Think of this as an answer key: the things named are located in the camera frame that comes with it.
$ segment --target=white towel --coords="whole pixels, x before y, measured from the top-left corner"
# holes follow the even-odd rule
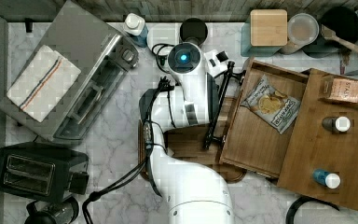
[[[42,122],[74,84],[80,69],[59,52],[42,46],[7,92],[7,97]]]

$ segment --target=kitchen counter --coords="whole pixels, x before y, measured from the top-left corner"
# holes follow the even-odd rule
[[[121,23],[109,23],[122,31]],[[148,23],[150,29],[154,24]],[[246,58],[240,55],[242,23],[208,23],[208,38],[202,46],[206,52],[224,50],[236,67],[242,67]],[[48,29],[49,23],[34,23],[31,34],[25,33],[23,23],[8,26],[8,74],[10,87],[28,57]],[[103,189],[126,174],[138,162],[138,101],[150,88],[156,88],[164,74],[156,66],[149,49],[140,49],[138,66],[131,70],[109,100],[101,115],[91,126],[83,143],[75,150],[89,155],[89,185],[87,193]],[[338,74],[337,55],[312,59],[299,51],[292,55],[276,54],[257,60],[301,72],[311,67]],[[237,84],[231,81],[228,95],[234,95]],[[7,145],[33,141],[35,134],[7,118]],[[261,175],[248,172],[245,178],[229,185],[234,204],[236,224],[281,224],[288,208],[298,195],[271,185]],[[86,196],[76,196],[82,203]],[[22,224],[27,218],[25,206],[31,200],[5,194],[4,223]],[[168,206],[138,176],[128,186],[104,195],[89,205],[94,223],[141,224],[167,223]],[[341,209],[342,216],[358,223],[358,212]],[[80,214],[75,223],[85,223]]]

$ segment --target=oven door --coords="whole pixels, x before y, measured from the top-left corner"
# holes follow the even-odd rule
[[[81,140],[115,92],[127,71],[105,56],[101,65],[82,91],[74,106],[54,134],[61,140]]]

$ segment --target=red stripe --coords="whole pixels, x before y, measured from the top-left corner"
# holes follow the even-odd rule
[[[45,79],[45,81],[39,86],[39,88],[37,89],[37,91],[34,92],[34,95],[31,97],[31,99],[28,101],[28,103],[26,105],[24,105],[21,109],[25,109],[25,107],[28,106],[28,104],[30,104],[32,102],[32,100],[34,99],[34,97],[37,95],[37,93],[42,89],[42,87],[46,84],[46,82],[51,78],[51,76],[57,71],[57,69],[60,67],[62,60],[60,60],[60,62],[57,64],[57,67],[54,68],[53,71],[51,71],[50,75],[48,75],[48,78]]]

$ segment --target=toaster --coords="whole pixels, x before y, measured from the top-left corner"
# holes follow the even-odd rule
[[[48,203],[85,194],[89,157],[35,142],[0,148],[0,191]]]
[[[138,51],[120,31],[70,1],[64,4],[20,74],[43,45],[57,50],[81,70],[76,82],[42,122],[6,96],[0,109],[51,143],[78,145],[123,77],[138,63]]]

